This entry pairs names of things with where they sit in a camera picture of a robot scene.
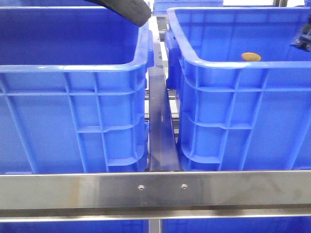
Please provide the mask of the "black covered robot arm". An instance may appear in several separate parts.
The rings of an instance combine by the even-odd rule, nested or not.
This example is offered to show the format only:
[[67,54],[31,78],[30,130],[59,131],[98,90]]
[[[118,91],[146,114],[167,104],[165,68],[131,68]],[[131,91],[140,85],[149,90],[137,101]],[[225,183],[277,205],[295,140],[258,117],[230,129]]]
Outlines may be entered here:
[[152,15],[150,7],[143,0],[89,0],[88,2],[108,8],[139,27],[148,22]]

